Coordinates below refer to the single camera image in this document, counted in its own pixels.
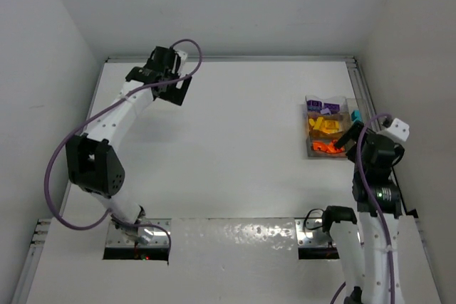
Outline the teal duplo brick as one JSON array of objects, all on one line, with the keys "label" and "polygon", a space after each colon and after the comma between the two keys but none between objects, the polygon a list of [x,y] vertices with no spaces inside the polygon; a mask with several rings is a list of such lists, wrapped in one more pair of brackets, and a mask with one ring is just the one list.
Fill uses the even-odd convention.
[{"label": "teal duplo brick", "polygon": [[352,122],[362,122],[362,116],[359,110],[354,110],[351,113],[351,121]]}]

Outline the yellow duplo brick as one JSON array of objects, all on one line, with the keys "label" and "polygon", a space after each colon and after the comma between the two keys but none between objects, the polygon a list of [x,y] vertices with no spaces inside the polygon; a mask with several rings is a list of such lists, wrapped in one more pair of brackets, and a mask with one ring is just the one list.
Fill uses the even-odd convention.
[{"label": "yellow duplo brick", "polygon": [[324,117],[309,118],[310,130],[317,130],[325,134],[335,134],[339,132],[340,125],[337,120],[329,120]]}]

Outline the purple round flower lego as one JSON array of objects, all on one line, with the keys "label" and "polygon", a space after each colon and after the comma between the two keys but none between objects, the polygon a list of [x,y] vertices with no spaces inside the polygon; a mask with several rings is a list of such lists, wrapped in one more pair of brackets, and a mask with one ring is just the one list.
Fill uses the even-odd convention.
[{"label": "purple round flower lego", "polygon": [[320,112],[323,109],[323,103],[319,100],[307,100],[306,105],[309,112]]}]

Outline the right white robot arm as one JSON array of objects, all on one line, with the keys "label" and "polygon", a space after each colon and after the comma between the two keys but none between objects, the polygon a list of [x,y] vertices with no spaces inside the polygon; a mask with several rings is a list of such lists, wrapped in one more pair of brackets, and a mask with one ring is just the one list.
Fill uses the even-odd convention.
[{"label": "right white robot arm", "polygon": [[399,279],[398,234],[403,214],[398,186],[390,178],[405,153],[409,125],[386,117],[374,132],[355,122],[336,142],[353,146],[352,194],[356,208],[328,206],[322,231],[335,243],[345,277],[345,303],[404,303]]}]

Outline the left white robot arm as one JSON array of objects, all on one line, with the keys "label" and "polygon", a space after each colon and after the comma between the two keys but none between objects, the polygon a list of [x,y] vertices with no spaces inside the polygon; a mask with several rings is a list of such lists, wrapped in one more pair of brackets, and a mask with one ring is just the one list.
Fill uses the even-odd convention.
[{"label": "left white robot arm", "polygon": [[66,143],[70,181],[94,196],[118,224],[140,223],[144,210],[123,184],[125,169],[118,156],[120,143],[140,114],[154,100],[184,102],[190,79],[182,79],[186,52],[156,47],[144,66],[134,67],[113,101],[113,109]]}]

